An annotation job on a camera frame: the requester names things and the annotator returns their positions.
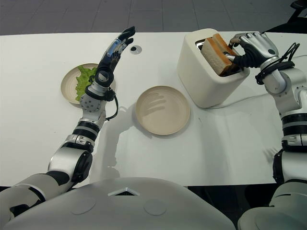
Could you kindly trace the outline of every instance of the round button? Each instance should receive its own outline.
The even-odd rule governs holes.
[[[151,199],[144,204],[144,210],[153,216],[160,216],[166,212],[166,205],[163,201]]]
[[[96,204],[96,200],[94,198],[84,198],[83,200],[79,200],[71,209],[71,213],[75,215],[80,215],[85,212],[91,210]]]

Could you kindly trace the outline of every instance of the wire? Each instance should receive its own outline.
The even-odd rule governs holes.
[[[294,56],[293,58],[301,58],[301,57],[307,57],[307,54],[299,55],[299,56]]]
[[[288,61],[291,61],[294,53],[296,52],[296,50],[298,49],[299,46],[300,46],[299,43],[294,42],[292,45],[290,45],[288,50],[284,53],[284,55],[282,55],[282,57],[280,59],[277,59],[274,62],[272,62],[271,64],[267,65],[262,71],[266,70],[268,67],[275,64],[276,62],[282,62],[283,60],[287,59],[288,55],[289,55]]]
[[[109,121],[109,120],[111,120],[112,118],[114,118],[114,117],[117,116],[117,113],[118,113],[118,100],[117,100],[116,95],[114,96],[114,100],[115,100],[115,104],[116,104],[116,112],[115,112],[112,116],[107,117],[107,118],[106,118],[106,121]]]
[[[231,105],[233,105],[233,104],[236,104],[236,103],[245,101],[245,100],[247,100],[247,99],[262,97],[262,96],[267,95],[267,94],[268,94],[268,93],[264,93],[264,94],[257,95],[257,96],[246,97],[246,98],[240,99],[240,100],[238,100],[238,101],[236,101],[236,102],[232,102],[232,103],[225,104],[225,105],[222,105],[222,106],[213,106],[213,107],[209,107],[209,108],[206,108],[206,109],[221,109],[221,108],[225,108],[225,107],[231,106]]]

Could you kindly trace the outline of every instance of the gray floor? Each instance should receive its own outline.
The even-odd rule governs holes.
[[[0,35],[265,31],[285,23],[293,0],[0,0]]]

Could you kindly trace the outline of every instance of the white table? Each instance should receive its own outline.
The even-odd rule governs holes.
[[[221,32],[229,40],[237,32]],[[272,160],[281,147],[282,128],[270,96],[248,99],[216,110],[199,109],[180,82],[176,65],[186,33],[137,33],[115,71],[120,111],[97,138],[90,177],[142,176],[182,185],[273,183]],[[48,162],[75,128],[81,109],[60,92],[64,75],[82,63],[98,62],[115,33],[34,34],[0,37],[0,185],[10,186]],[[306,54],[307,35],[269,34],[281,54],[300,42],[296,56]],[[307,73],[306,58],[294,59]],[[250,76],[225,104],[265,93]],[[168,137],[151,135],[134,116],[139,95],[155,85],[180,90],[191,107],[189,124]],[[115,111],[108,103],[107,115]]]

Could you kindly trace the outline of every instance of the plate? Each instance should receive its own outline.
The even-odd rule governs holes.
[[[189,120],[185,96],[169,86],[155,86],[143,92],[136,102],[136,117],[147,131],[169,135],[181,130]]]
[[[97,68],[98,64],[87,63],[82,64],[82,66],[87,69],[92,69],[95,67]],[[78,69],[78,66],[76,66],[65,75],[61,83],[61,92],[63,96],[66,98],[67,101],[73,104],[80,104],[80,102],[75,99],[77,97],[76,86],[78,84],[76,77],[79,77],[80,75],[81,72]],[[110,87],[115,90],[115,80],[112,82]]]

